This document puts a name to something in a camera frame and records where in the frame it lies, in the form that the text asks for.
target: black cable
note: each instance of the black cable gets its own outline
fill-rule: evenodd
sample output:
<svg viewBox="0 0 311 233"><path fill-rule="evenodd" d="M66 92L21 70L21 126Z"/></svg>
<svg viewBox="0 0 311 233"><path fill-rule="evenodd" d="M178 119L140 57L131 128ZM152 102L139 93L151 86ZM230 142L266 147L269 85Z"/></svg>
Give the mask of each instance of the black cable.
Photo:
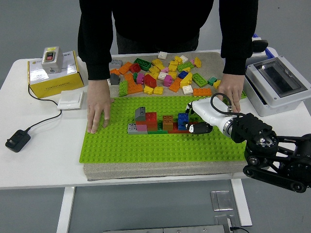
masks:
<svg viewBox="0 0 311 233"><path fill-rule="evenodd" d="M224 114L224 115L245 116L245 114L243 114L243 113L223 112L223 111L219 110L218 108L216 108L215 105L213 104L213 99L214 99L217 95L220 95L220 96L225 97L225 98L227 99L227 101L229 102L229 106L232 106L231 100L229 99L228 96L226 96L226 95L223 94L223 93L217 92L217 93L215 93L214 95L212 95L212 97L210 98L210 105L212 106L213 109L215 109L217 112L219 112L219 113L221 113L221 114Z"/></svg>
<svg viewBox="0 0 311 233"><path fill-rule="evenodd" d="M28 85L28 93L29 93L29 95L30 95L32 98L34 98L34 99L36 99L36 100L50 101L50 102L53 102L53 103L55 103L56 105L58 105L58 104L57 104L55 101L53 101L53 100L48 100L48 99L43 100L43 99L40 99L40 98L37 98L37 97L33 96L33 95L30 93L30 85ZM38 122L38 123L36 123L36 124L34 124L34 125L30 126L30 127L28 127L28 128L25 130L25 132L28 132L28 131L30 130L30 128L31 128L31 127L33 127L33 126L35 126L35 125L38 125L38 124L40 124L40 123L42 123L42 122L44 122L44 121L47 121L47 120L51 120L51 119L57 118L57 117L59 117L61 114L62 114L62 110L60 109L60 113L59 113L57 116L53 116L53 117L51 117L51 118L48 118L48 119L42 120L42 121L40 121L40 122Z"/></svg>
<svg viewBox="0 0 311 233"><path fill-rule="evenodd" d="M244 228L242 228L242 227L230 227L230 230L232 230L232 231L234 231L234 230L243 230L243 231L246 231L246 232L249 233L248 230L246 230L246 229L244 229Z"/></svg>

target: person's left hand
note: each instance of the person's left hand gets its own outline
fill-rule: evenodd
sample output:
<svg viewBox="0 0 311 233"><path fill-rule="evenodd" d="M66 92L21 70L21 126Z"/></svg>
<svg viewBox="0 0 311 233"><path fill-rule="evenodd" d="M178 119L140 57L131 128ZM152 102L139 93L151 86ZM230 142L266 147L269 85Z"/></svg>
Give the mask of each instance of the person's left hand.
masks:
<svg viewBox="0 0 311 233"><path fill-rule="evenodd" d="M244 75L224 74L217 88L217 92L223 93L231 100L232 111L239 113L241 111L240 99L243 91Z"/></svg>

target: person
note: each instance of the person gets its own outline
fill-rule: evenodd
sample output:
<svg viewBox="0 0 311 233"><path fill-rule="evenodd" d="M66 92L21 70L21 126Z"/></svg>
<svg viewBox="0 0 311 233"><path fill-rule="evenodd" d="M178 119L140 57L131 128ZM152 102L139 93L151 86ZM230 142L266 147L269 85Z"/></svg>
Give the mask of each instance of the person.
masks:
<svg viewBox="0 0 311 233"><path fill-rule="evenodd" d="M194 51L213 0L158 0L148 5L141 1L80 0L79 4L78 54L88 72L87 132L96 133L102 112L103 127L108 126L113 102L107 82L112 60L112 15L119 54ZM234 112L241 110L245 62L253 53L257 14L258 0L219 0L225 67L217 90L230 98Z"/></svg>

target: black sweater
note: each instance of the black sweater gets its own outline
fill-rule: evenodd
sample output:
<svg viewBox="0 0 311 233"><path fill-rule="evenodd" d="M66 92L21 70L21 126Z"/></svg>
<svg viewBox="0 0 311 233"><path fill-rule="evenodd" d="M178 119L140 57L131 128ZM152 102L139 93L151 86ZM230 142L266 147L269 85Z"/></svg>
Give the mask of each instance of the black sweater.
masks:
<svg viewBox="0 0 311 233"><path fill-rule="evenodd" d="M183 2L80 0L81 20L78 53L86 63L89 80L110 78L110 49L113 41L112 14L117 32L129 39L157 41L187 41L206 22L213 0ZM253 53L258 0L220 0L219 16L223 40L221 57L225 58L226 74L245 74L245 62Z"/></svg>

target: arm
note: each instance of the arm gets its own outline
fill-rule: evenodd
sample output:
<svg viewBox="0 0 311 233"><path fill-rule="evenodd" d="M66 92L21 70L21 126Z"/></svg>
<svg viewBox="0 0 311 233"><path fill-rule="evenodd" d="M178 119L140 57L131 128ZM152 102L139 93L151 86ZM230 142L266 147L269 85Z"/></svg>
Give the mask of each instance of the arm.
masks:
<svg viewBox="0 0 311 233"><path fill-rule="evenodd" d="M110 119L110 49L113 41L111 2L96 4L94 1L80 0L81 19L78 34L78 53L86 63L88 72L87 88L87 131L95 133L104 112L103 127Z"/></svg>
<svg viewBox="0 0 311 233"><path fill-rule="evenodd" d="M232 110L239 112L245 62L253 54L252 36L257 23L258 0L220 0L219 16L223 40L221 57L225 58L224 76L218 92L226 94Z"/></svg>

